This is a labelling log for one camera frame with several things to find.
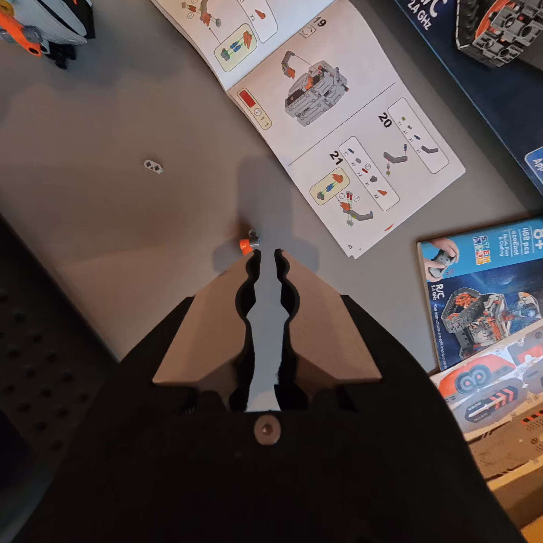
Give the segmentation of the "blue closed manual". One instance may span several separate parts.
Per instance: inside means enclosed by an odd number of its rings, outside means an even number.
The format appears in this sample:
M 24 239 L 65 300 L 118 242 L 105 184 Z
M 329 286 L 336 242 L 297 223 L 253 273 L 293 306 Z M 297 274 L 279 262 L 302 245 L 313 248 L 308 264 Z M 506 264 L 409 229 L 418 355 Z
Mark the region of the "blue closed manual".
M 447 370 L 542 319 L 542 215 L 417 244 Z

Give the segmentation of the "grey desk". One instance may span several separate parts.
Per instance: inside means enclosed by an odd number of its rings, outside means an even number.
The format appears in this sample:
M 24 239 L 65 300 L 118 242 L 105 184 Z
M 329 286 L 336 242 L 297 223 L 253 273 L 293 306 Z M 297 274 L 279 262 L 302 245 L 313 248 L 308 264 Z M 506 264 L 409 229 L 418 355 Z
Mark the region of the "grey desk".
M 67 71 L 1 43 L 1 214 L 113 353 L 229 267 L 254 227 L 261 370 L 279 356 L 275 248 L 431 369 L 417 241 L 539 214 L 542 196 L 395 3 L 354 1 L 466 173 L 356 260 L 151 2 L 93 3 L 97 38 Z

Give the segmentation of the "robot sticker sheet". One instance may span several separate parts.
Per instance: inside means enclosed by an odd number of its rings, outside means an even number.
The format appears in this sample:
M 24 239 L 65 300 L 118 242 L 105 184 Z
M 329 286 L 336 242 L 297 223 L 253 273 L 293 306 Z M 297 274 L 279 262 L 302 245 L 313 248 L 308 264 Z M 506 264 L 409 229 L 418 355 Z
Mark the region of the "robot sticker sheet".
M 431 376 L 492 491 L 542 469 L 542 321 Z

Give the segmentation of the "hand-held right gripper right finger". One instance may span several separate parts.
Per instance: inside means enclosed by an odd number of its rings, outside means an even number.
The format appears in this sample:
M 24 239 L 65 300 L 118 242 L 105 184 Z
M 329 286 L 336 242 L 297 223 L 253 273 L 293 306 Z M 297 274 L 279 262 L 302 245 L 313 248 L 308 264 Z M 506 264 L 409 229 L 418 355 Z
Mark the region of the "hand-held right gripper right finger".
M 301 411 L 323 391 L 376 384 L 382 374 L 342 296 L 282 249 L 274 252 L 287 312 L 274 386 L 282 411 Z

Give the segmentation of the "grey toy robot body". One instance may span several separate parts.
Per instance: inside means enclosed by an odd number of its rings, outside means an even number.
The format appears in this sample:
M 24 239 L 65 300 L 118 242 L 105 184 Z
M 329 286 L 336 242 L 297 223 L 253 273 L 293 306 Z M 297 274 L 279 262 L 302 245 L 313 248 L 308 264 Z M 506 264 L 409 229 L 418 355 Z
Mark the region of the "grey toy robot body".
M 1 40 L 61 70 L 95 37 L 91 1 L 1 1 Z

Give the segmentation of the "blue robot kit box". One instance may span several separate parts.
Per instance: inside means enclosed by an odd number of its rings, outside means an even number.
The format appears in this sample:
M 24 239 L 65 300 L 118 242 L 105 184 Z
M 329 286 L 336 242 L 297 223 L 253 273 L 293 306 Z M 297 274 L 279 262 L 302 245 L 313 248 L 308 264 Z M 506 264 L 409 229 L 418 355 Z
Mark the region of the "blue robot kit box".
M 396 1 L 542 193 L 542 1 Z

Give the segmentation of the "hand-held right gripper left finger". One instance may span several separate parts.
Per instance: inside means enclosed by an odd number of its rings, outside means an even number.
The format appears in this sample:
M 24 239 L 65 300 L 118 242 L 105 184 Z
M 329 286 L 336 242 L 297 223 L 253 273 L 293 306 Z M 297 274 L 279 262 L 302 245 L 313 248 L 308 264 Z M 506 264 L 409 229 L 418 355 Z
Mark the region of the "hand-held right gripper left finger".
M 153 384 L 212 391 L 230 411 L 247 409 L 255 370 L 248 313 L 260 266 L 261 251 L 255 249 L 194 295 Z

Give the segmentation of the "open instruction booklet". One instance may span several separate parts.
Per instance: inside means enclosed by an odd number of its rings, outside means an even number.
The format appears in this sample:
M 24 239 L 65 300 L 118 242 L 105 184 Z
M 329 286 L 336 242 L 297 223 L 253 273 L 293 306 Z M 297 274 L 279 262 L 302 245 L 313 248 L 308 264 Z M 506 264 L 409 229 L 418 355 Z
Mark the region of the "open instruction booklet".
M 153 1 L 358 258 L 465 173 L 350 1 Z

